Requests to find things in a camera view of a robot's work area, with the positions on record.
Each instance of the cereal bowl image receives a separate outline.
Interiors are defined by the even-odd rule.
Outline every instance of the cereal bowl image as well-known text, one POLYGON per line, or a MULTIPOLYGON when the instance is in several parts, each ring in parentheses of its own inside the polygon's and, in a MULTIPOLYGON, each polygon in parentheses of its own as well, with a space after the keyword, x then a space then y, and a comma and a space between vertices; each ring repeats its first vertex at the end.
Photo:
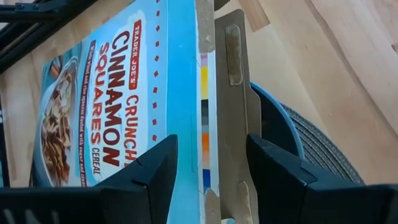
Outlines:
POLYGON ((71 58, 62 68, 46 92, 44 113, 40 126, 40 156, 49 184, 54 187, 67 185, 70 176, 72 139, 71 124, 75 120, 77 58, 71 58))

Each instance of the light wood floor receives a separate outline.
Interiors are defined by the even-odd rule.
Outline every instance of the light wood floor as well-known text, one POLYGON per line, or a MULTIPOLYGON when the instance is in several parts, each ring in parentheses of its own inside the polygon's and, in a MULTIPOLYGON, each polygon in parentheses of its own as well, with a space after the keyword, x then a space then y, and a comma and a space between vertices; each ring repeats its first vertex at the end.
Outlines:
MULTIPOLYGON (((42 65, 130 1, 99 0, 0 76, 13 186, 29 179, 42 65)), ((322 129, 367 183, 398 183, 398 2, 231 0, 216 16, 237 8, 252 80, 322 129)))

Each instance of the white bowl image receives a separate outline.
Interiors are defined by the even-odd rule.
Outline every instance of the white bowl image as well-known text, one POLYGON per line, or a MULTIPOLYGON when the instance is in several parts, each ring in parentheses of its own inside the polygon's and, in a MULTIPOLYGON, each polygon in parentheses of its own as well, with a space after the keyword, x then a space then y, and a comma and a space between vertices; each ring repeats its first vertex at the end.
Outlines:
MULTIPOLYGON (((45 91, 42 97, 42 104, 40 106, 40 118, 39 121, 40 123, 38 124, 38 129, 37 129, 37 136, 36 136, 36 146, 40 145, 40 150, 36 150, 34 154, 34 161, 35 161, 35 171, 39 176, 39 181, 41 184, 44 186, 57 186, 52 179, 49 170, 47 166, 45 165, 45 158, 43 154, 43 145, 42 145, 42 126, 44 123, 45 119, 45 111, 47 107, 49 106, 49 103, 52 102, 51 97, 53 95, 53 92, 55 91, 55 88, 57 85, 60 83, 60 81, 64 78, 64 76, 70 72, 72 72, 72 90, 71 90, 71 95, 70 95, 70 109, 69 109, 69 125, 70 125, 70 150, 65 150, 65 154, 67 157, 67 163, 70 165, 71 163, 74 163, 73 156, 76 155, 76 130, 73 128, 73 124, 75 124, 76 117, 77 117, 77 110, 76 110, 76 104, 77 104, 77 75, 78 75, 78 59, 77 57, 72 57, 68 63, 64 65, 62 68, 62 71, 60 72, 57 80, 51 84, 45 91)), ((69 170, 69 177, 71 176, 72 168, 69 170)), ((61 180, 61 186, 67 185, 68 182, 65 182, 61 180)))

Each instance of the blue cereal box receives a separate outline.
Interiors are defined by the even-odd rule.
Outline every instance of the blue cereal box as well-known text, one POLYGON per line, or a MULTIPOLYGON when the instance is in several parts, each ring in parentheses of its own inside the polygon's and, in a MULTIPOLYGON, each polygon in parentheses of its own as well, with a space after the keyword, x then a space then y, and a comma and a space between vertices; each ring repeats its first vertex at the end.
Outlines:
POLYGON ((33 185, 94 186, 177 134, 169 223, 204 223, 206 192, 219 196, 215 105, 195 2, 136 0, 44 65, 33 185))

